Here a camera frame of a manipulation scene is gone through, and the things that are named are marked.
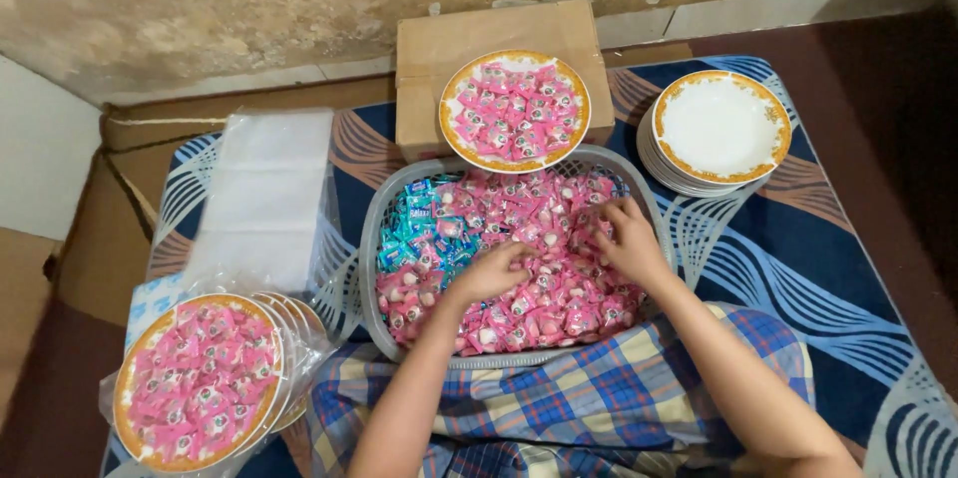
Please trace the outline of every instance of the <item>fabric pattern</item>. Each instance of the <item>fabric pattern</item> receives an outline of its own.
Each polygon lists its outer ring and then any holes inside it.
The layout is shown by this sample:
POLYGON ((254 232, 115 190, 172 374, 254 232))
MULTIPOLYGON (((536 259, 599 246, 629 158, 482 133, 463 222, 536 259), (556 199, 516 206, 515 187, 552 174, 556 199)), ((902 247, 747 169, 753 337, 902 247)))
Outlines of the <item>fabric pattern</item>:
MULTIPOLYGON (((808 353, 790 328, 731 304, 709 308, 814 405, 808 353)), ((397 367, 373 344, 340 349, 323 366, 309 421, 314 475, 345 473, 397 367)), ((448 372, 433 433, 427 477, 658 475, 663 465, 727 466, 742 452, 661 315, 543 366, 448 372)))
MULTIPOLYGON (((868 475, 958 475, 958 423, 947 398, 858 242, 782 80, 767 62, 734 55, 610 69, 608 81, 617 120, 605 146, 644 173, 635 146, 638 120, 669 83, 687 73, 714 68, 736 71, 769 87, 786 107, 792 143, 784 164, 765 180, 722 198, 690 199, 645 175, 669 224, 680 275, 703 300, 747 306, 791 329, 807 350, 814 371, 817 410, 856 454, 863 454, 868 475)), ((396 105, 388 102, 346 110, 337 114, 336 121, 330 159, 335 164, 340 227, 343 237, 357 245, 376 188, 402 165, 394 143, 396 105)), ((185 263, 202 214, 204 185, 216 160, 218 136, 188 141, 174 156, 148 279, 175 274, 185 263)), ((357 330, 353 341, 369 340, 364 331, 357 330)), ((336 373, 341 379, 353 378, 350 375, 367 367, 382 369, 377 372, 391 368, 370 346, 353 346, 341 353, 343 360, 336 373)), ((372 378, 385 382, 382 374, 372 378)), ((465 390, 471 393, 472 378, 464 382, 470 384, 465 390)), ((314 402, 334 388, 324 384, 313 394, 314 402)), ((342 401, 373 400, 366 394, 342 401)), ((317 413, 309 414, 313 440, 332 439, 338 431, 333 426, 343 431, 347 431, 347 423, 358 427, 365 407, 355 405, 359 410, 343 412, 332 423, 324 422, 325 411, 317 407, 317 413)), ((472 467, 468 466, 476 466, 483 455, 502 458, 509 465, 517 457, 530 465, 544 462, 531 469, 568 470, 556 467, 561 458, 555 454, 574 450, 567 445, 575 442, 572 436, 562 448, 544 448, 518 439, 485 451, 476 448, 455 470, 450 457, 449 473, 469 474, 472 467)), ((319 469, 333 470, 338 465, 341 451, 347 448, 341 447, 337 453, 334 445, 330 440, 313 447, 313 459, 324 462, 319 469)), ((447 450, 443 453, 449 454, 455 448, 452 441, 439 442, 437 437, 433 451, 447 450)), ((589 457, 616 462, 616 454, 621 452, 591 448, 589 457)), ((658 452, 654 454, 641 459, 653 467, 661 463, 656 474, 669 475, 667 470, 677 467, 666 467, 658 452)), ((569 459, 579 457, 586 456, 570 455, 569 459)), ((621 461, 624 463, 617 469, 630 467, 628 460, 621 461)), ((319 473, 317 467, 314 465, 314 471, 319 473)))

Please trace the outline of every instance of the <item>blue plaid cloth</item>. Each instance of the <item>blue plaid cloth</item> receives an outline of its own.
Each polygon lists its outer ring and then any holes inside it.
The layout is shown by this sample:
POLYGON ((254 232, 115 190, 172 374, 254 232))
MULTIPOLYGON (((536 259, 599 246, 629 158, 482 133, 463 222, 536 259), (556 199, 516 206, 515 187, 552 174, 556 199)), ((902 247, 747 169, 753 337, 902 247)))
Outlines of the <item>blue plaid cloth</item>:
MULTIPOLYGON (((758 310, 708 306, 814 407, 808 351, 787 325, 758 310)), ((351 344, 316 375, 314 475, 345 474, 397 367, 374 345, 351 344)), ((732 469, 742 452, 659 315, 541 366, 448 372, 422 474, 662 475, 732 469)))

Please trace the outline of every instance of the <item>gray plastic basket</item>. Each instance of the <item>gray plastic basket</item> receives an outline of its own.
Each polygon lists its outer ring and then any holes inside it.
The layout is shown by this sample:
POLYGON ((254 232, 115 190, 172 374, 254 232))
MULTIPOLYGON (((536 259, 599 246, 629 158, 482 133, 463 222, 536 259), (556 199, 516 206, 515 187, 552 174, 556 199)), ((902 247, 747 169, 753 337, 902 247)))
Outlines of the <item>gray plastic basket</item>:
MULTIPOLYGON (((405 166, 379 187, 373 201, 369 204, 366 221, 362 228, 362 239, 359 243, 359 292, 362 300, 363 317, 366 327, 377 347, 391 360, 400 362, 405 350, 396 344, 385 323, 382 322, 376 298, 376 259, 379 253, 379 230, 386 216, 393 209, 397 197, 403 187, 419 179, 435 178, 444 173, 456 174, 471 169, 472 165, 460 158, 444 160, 427 160, 411 166, 405 166)), ((655 206, 652 190, 638 170, 629 164, 629 161, 614 152, 596 145, 580 145, 565 160, 552 166, 554 171, 571 177, 590 171, 602 173, 615 181, 616 189, 613 195, 621 197, 631 194, 642 209, 642 214, 653 224, 659 245, 675 270, 672 241, 668 230, 662 223, 662 217, 655 206)), ((564 354, 570 349, 528 350, 524 352, 481 354, 465 358, 453 356, 449 359, 449 369, 452 370, 490 370, 512 368, 517 366, 533 366, 546 360, 564 354)))

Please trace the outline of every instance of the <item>person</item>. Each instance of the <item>person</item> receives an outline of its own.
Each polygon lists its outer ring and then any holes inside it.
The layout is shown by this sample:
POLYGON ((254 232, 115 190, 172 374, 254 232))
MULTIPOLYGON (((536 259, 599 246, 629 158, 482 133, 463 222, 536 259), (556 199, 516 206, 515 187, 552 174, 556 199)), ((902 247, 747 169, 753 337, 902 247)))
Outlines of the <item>person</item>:
MULTIPOLYGON (((600 249, 668 317, 716 408, 745 449, 758 456, 762 471, 789 478, 860 476, 832 428, 672 272, 636 202, 626 197, 599 210, 615 231, 612 240, 596 235, 600 249)), ((451 282, 370 415, 349 476, 419 472, 463 313, 528 279, 528 271, 509 265, 534 254, 518 242, 501 245, 451 282)))

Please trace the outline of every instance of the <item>floor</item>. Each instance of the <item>floor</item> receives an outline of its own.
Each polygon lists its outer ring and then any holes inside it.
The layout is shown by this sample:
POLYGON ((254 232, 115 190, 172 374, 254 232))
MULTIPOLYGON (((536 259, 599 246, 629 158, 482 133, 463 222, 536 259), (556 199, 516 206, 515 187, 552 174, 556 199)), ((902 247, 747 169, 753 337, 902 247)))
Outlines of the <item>floor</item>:
MULTIPOLYGON (((949 104, 958 103, 958 92, 950 87, 958 69, 958 30, 951 16, 932 11, 709 37, 686 44, 695 56, 756 55, 782 76, 818 157, 906 324, 940 382, 958 395, 958 338, 953 337, 958 327, 953 300, 958 297, 958 219, 952 216, 950 203, 958 199, 958 185, 948 166, 950 141, 958 139, 958 128, 945 114, 949 104)), ((623 55, 628 57, 628 50, 623 55)), ((167 117, 221 117, 216 113, 254 97, 281 105, 315 105, 319 100, 351 107, 359 103, 354 98, 382 101, 391 92, 391 83, 366 80, 328 89, 314 93, 329 96, 311 96, 312 100, 296 92, 270 92, 139 106, 135 111, 137 118, 161 117, 174 113, 173 107, 176 115, 167 117)), ((187 138, 198 131, 184 126, 176 133, 187 138)), ((113 140, 130 146, 155 145, 113 140)), ((117 186, 124 173, 136 179, 131 175, 134 171, 124 171, 121 157, 128 155, 127 149, 111 150, 112 158, 107 154, 98 162, 100 171, 88 185, 78 220, 99 210, 104 196, 135 197, 134 192, 117 186)), ((158 196, 169 152, 147 156, 155 164, 149 173, 142 171, 152 185, 145 193, 158 196)), ((114 221, 126 218, 137 231, 149 227, 138 212, 110 217, 114 221)), ((92 231, 75 233, 75 259, 67 256, 60 272, 96 274, 102 293, 98 299, 122 304, 128 300, 130 284, 111 287, 107 282, 122 279, 136 284, 142 280, 145 261, 133 255, 100 266, 95 254, 136 234, 91 242, 95 247, 85 249, 82 243, 94 238, 84 233, 106 233, 104 228, 88 227, 92 231), (103 296, 107 288, 110 296, 103 296)), ((143 242, 137 248, 149 249, 149 240, 142 235, 134 239, 143 242)), ((70 291, 61 288, 63 301, 54 301, 36 338, 0 437, 0 475, 89 476, 99 468, 106 423, 95 404, 97 383, 119 367, 124 330, 117 320, 106 322, 102 316, 68 305, 73 303, 65 298, 70 291), (83 360, 77 359, 77 349, 83 349, 83 360), (50 458, 52 447, 58 453, 71 453, 71 458, 50 458)))

